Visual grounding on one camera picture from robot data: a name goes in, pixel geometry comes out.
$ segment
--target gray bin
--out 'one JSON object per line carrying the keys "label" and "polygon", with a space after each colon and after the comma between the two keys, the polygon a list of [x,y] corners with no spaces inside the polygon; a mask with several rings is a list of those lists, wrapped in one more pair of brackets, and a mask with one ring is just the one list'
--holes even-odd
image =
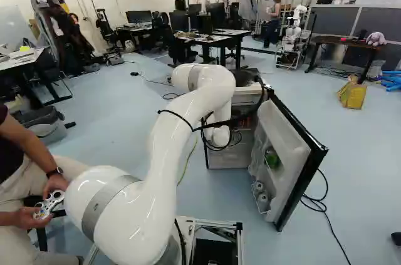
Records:
{"label": "gray bin", "polygon": [[45,145],[60,141],[67,136],[62,120],[64,116],[55,107],[44,107],[14,116],[25,128],[30,129]]}

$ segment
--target gray partition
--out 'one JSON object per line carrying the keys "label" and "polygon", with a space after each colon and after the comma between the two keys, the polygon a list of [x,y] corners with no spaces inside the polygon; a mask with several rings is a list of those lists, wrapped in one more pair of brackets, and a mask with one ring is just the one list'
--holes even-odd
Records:
{"label": "gray partition", "polygon": [[311,29],[316,15],[314,33],[349,36],[358,10],[359,6],[313,6],[305,29]]}
{"label": "gray partition", "polygon": [[379,31],[384,34],[387,40],[401,42],[399,18],[401,18],[400,8],[363,7],[355,28],[355,34],[358,34],[361,29],[366,29],[367,34]]}

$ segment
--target white panel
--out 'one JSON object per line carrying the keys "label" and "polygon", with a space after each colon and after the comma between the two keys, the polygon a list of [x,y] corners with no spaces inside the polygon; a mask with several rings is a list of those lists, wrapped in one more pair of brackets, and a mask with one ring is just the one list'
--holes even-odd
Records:
{"label": "white panel", "polygon": [[8,48],[15,50],[23,38],[32,43],[36,40],[17,6],[0,7],[0,44],[8,44]]}

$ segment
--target woman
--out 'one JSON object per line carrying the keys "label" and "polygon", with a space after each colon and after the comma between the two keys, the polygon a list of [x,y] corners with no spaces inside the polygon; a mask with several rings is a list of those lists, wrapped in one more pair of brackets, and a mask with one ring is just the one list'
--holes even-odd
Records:
{"label": "woman", "polygon": [[280,26],[281,0],[273,0],[273,1],[274,1],[274,6],[266,9],[266,12],[271,19],[268,22],[268,25],[266,27],[266,32],[264,35],[264,44],[263,44],[264,48],[269,47],[272,39],[274,41],[274,32],[277,29],[277,27]]}

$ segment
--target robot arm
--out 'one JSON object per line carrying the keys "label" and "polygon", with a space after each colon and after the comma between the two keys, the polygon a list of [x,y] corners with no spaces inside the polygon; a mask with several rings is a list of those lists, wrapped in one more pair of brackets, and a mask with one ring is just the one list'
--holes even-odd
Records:
{"label": "robot arm", "polygon": [[[190,93],[166,108],[193,127],[214,112],[211,121],[231,117],[233,75],[222,66],[180,65],[172,82]],[[72,222],[119,265],[152,265],[163,255],[172,234],[176,177],[191,129],[179,117],[162,112],[150,134],[150,168],[144,181],[110,166],[83,172],[68,187],[66,211]],[[215,145],[229,140],[227,127],[208,128]]]}

